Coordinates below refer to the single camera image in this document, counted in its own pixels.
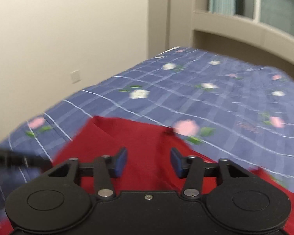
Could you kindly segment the red long-sleeve sweater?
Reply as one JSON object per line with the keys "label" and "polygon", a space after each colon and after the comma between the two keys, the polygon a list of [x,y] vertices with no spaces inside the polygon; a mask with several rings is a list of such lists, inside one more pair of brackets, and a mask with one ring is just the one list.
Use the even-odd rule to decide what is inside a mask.
{"label": "red long-sleeve sweater", "polygon": [[[116,197],[97,199],[93,162],[122,147]],[[181,197],[172,148],[204,160],[200,199]],[[261,168],[196,153],[170,127],[96,116],[51,162],[8,195],[0,234],[294,234],[294,193]]]}

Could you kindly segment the blue floral checked quilt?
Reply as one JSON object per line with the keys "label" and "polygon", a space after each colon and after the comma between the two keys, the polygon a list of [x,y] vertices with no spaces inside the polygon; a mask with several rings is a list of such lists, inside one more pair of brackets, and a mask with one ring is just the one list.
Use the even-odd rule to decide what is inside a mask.
{"label": "blue floral checked quilt", "polygon": [[170,127],[196,153],[261,168],[294,193],[294,80],[282,70],[171,49],[61,100],[0,147],[53,161],[96,116]]}

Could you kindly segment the beige built-in wardrobe unit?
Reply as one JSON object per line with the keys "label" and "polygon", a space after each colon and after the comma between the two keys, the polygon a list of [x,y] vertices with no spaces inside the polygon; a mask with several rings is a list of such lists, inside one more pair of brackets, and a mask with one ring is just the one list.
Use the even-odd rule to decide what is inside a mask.
{"label": "beige built-in wardrobe unit", "polygon": [[242,16],[208,11],[208,0],[148,0],[148,57],[177,46],[279,68],[294,79],[294,37]]}

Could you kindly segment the white wall socket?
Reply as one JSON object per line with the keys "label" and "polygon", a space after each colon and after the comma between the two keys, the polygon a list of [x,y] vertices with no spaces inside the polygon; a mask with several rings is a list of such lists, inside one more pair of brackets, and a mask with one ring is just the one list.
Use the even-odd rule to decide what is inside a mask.
{"label": "white wall socket", "polygon": [[73,84],[81,81],[80,70],[75,70],[70,73],[70,78]]}

